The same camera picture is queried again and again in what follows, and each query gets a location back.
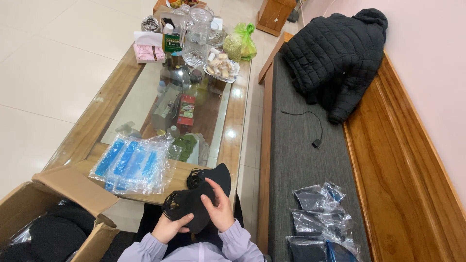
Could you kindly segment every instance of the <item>wooden sofa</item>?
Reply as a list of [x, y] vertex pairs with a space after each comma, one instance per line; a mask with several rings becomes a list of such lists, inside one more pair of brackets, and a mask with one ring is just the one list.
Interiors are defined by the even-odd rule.
[[[273, 61], [265, 83], [257, 242], [267, 253]], [[406, 90], [385, 53], [357, 110], [343, 124], [373, 262], [466, 261], [465, 212]]]

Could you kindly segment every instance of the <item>hood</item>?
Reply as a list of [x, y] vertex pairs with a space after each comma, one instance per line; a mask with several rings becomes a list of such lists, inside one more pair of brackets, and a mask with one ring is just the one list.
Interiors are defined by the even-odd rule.
[[388, 20], [385, 15], [375, 8], [363, 9], [359, 11], [356, 15], [353, 15], [352, 18], [358, 19], [366, 24], [377, 24], [382, 27], [382, 34], [384, 35], [385, 41], [385, 31], [388, 27]]

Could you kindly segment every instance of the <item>lavender jacket sleeve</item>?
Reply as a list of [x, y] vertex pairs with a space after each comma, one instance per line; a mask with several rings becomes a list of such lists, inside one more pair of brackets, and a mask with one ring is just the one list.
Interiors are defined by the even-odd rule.
[[223, 241], [222, 252], [234, 262], [264, 262], [264, 255], [250, 241], [251, 235], [241, 227], [238, 220], [225, 232], [219, 233]]
[[166, 250], [166, 244], [159, 242], [150, 233], [147, 233], [140, 243], [134, 242], [125, 249], [118, 262], [160, 262]]

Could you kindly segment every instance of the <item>red box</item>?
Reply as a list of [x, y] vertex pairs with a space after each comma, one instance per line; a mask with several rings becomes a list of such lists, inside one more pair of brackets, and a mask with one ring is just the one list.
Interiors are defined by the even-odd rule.
[[181, 106], [179, 107], [177, 127], [180, 134], [191, 133], [194, 122], [194, 103], [195, 97], [181, 95]]

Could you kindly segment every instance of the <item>gift bag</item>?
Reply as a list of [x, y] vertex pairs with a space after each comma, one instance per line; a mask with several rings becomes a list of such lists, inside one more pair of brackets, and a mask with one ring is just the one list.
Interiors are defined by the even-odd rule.
[[250, 61], [257, 54], [256, 45], [251, 39], [251, 34], [254, 32], [254, 25], [249, 23], [238, 23], [234, 28], [235, 33], [241, 36], [241, 59]]

